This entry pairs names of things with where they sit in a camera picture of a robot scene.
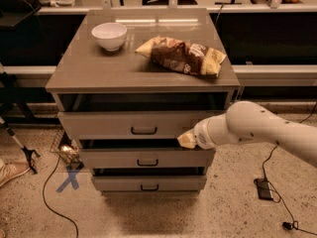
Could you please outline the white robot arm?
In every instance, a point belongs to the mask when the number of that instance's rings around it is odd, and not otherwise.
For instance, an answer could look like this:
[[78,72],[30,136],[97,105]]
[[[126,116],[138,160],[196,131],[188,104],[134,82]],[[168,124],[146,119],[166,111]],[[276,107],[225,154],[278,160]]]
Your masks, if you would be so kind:
[[317,167],[317,128],[282,119],[250,101],[232,104],[221,115],[198,122],[177,138],[181,147],[204,150],[225,144],[266,142]]

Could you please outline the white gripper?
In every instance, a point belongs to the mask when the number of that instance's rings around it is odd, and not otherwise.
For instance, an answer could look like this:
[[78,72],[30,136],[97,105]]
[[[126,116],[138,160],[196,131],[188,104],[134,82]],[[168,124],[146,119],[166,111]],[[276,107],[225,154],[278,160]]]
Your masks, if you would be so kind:
[[177,141],[183,148],[194,149],[197,146],[204,150],[209,150],[215,147],[214,142],[211,140],[208,133],[208,119],[198,122],[193,130],[181,134]]

